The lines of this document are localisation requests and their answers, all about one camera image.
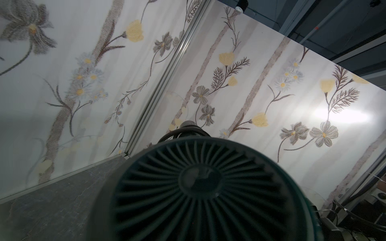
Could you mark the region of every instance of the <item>wall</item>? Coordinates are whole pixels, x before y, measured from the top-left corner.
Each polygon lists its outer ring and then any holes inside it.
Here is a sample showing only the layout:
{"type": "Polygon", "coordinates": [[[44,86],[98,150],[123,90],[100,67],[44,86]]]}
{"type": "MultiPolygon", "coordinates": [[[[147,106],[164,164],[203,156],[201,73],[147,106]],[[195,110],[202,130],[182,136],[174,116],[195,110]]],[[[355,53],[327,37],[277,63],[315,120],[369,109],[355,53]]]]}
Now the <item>wall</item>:
{"type": "Polygon", "coordinates": [[[0,3],[0,198],[123,153],[200,0],[0,3]]]}
{"type": "Polygon", "coordinates": [[[262,152],[327,205],[386,148],[386,92],[233,12],[212,2],[135,151],[193,120],[262,152]]]}

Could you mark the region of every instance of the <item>dark green fan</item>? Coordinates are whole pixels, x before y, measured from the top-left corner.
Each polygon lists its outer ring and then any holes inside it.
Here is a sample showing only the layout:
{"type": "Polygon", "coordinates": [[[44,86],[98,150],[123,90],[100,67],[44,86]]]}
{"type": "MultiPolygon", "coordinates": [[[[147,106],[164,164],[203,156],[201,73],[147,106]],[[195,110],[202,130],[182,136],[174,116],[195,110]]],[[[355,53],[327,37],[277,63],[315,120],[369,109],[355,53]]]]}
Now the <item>dark green fan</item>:
{"type": "Polygon", "coordinates": [[[306,199],[273,161],[236,142],[176,133],[107,180],[89,240],[317,240],[306,199]]]}

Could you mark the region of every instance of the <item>fern-like branch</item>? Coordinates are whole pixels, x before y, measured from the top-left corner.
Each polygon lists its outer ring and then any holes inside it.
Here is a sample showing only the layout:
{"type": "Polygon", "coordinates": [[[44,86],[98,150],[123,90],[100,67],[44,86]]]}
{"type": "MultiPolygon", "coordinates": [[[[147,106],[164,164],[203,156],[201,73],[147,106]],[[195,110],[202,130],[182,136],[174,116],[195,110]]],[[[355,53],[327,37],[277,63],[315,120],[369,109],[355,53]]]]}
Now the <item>fern-like branch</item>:
{"type": "Polygon", "coordinates": [[[351,103],[358,100],[359,91],[355,88],[351,88],[348,91],[341,91],[332,99],[330,111],[334,113],[340,113],[344,107],[350,106],[351,103]]]}
{"type": "Polygon", "coordinates": [[[222,71],[222,68],[217,67],[213,71],[213,82],[211,84],[211,87],[214,89],[217,89],[224,83],[224,81],[225,79],[224,79],[224,73],[222,71]]]}
{"type": "Polygon", "coordinates": [[[196,13],[200,4],[201,4],[201,0],[194,0],[192,3],[190,3],[190,6],[188,8],[188,12],[185,18],[186,22],[190,23],[192,21],[193,16],[196,13]]]}
{"type": "Polygon", "coordinates": [[[249,65],[249,59],[247,59],[247,57],[244,57],[242,60],[233,63],[232,66],[227,66],[225,78],[228,78],[231,74],[238,74],[242,67],[247,65],[249,65]]]}

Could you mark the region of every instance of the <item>dark gray floor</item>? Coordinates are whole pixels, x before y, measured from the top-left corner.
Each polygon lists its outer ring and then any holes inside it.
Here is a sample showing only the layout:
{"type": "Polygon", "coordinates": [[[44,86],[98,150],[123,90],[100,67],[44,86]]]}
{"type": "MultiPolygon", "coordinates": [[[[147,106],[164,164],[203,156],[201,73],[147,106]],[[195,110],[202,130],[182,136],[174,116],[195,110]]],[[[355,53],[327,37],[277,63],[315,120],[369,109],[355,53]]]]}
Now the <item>dark gray floor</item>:
{"type": "Polygon", "coordinates": [[[0,205],[0,241],[84,240],[105,179],[126,160],[107,161],[0,205]]]}

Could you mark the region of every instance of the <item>cable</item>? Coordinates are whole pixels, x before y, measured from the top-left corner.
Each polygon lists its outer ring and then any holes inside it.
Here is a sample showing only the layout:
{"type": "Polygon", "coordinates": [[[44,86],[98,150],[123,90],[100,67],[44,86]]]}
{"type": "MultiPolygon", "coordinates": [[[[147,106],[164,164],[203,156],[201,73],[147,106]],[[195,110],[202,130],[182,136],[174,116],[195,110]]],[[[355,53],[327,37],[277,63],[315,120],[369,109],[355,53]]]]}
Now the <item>cable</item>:
{"type": "Polygon", "coordinates": [[[334,210],[332,210],[332,209],[323,209],[323,210],[318,210],[318,211],[315,211],[315,212],[327,212],[327,211],[335,213],[336,218],[337,218],[335,226],[338,226],[338,214],[334,210]]]}
{"type": "Polygon", "coordinates": [[[174,136],[176,134],[180,134],[180,133],[184,133],[184,132],[194,132],[194,133],[197,133],[197,134],[199,134],[201,136],[204,136],[204,137],[209,137],[210,136],[208,133],[206,133],[204,130],[202,130],[200,128],[197,128],[197,127],[183,127],[183,128],[171,131],[168,134],[164,135],[161,139],[159,139],[158,143],[164,142],[168,138],[170,138],[170,137],[172,137],[172,136],[174,136]]]}
{"type": "MultiPolygon", "coordinates": [[[[379,178],[382,178],[384,175],[386,174],[386,166],[375,176],[373,177],[373,179],[368,183],[366,184],[358,193],[356,193],[355,195],[352,195],[351,197],[347,198],[344,202],[342,202],[342,205],[339,204],[338,206],[346,206],[347,204],[349,204],[350,202],[354,201],[355,199],[357,199],[358,197],[362,196],[363,194],[365,194],[368,190],[370,190],[379,180],[379,178]]],[[[340,211],[340,207],[338,207],[335,211],[336,213],[339,213],[340,211]]],[[[327,218],[328,219],[332,219],[332,213],[329,213],[327,215],[327,218]]]]}
{"type": "Polygon", "coordinates": [[[375,228],[377,230],[380,230],[380,231],[383,231],[383,232],[386,232],[386,226],[382,226],[382,225],[379,225],[379,224],[374,224],[372,222],[369,222],[367,221],[366,219],[363,219],[355,214],[353,214],[352,212],[350,212],[348,209],[346,209],[345,207],[343,207],[342,205],[340,205],[337,201],[333,200],[333,202],[336,203],[336,205],[338,207],[340,207],[341,209],[343,209],[347,214],[349,214],[352,218],[354,219],[357,219],[359,221],[361,221],[363,224],[366,224],[372,228],[375,228]]]}

